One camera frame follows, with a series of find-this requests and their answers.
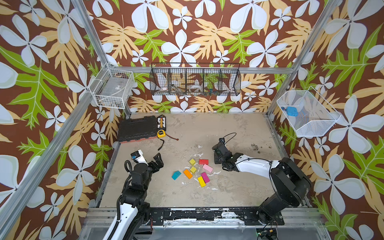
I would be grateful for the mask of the pink wood block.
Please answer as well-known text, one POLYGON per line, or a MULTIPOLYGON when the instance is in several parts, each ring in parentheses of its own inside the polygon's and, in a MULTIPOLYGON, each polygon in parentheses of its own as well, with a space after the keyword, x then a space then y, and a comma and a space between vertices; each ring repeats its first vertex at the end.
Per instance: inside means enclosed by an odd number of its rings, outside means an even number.
POLYGON ((209 173, 212 173, 213 172, 213 168, 210 167, 209 165, 203 165, 203 169, 209 173))

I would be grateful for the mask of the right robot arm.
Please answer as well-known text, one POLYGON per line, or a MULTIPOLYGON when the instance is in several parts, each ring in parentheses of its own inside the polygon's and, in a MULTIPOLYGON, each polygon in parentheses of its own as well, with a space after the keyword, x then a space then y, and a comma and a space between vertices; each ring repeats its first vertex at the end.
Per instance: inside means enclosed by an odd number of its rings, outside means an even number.
POLYGON ((256 220, 270 224, 277 214, 287 207, 298 207, 307 196, 313 183, 290 158, 266 160, 242 153, 232 154, 224 139, 212 147, 215 164, 227 172, 250 173, 270 180, 274 194, 258 206, 256 220))

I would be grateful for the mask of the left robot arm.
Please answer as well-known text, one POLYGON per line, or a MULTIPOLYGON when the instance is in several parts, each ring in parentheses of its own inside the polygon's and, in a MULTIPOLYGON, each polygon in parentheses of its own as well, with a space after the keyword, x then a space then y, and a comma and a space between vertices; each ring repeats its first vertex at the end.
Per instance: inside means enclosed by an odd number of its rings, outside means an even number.
POLYGON ((129 174, 117 199, 116 216, 104 236, 105 240, 132 240, 142 224, 150 219, 150 204, 145 201, 152 175, 164 167, 160 153, 147 162, 141 150, 131 154, 124 168, 129 174))

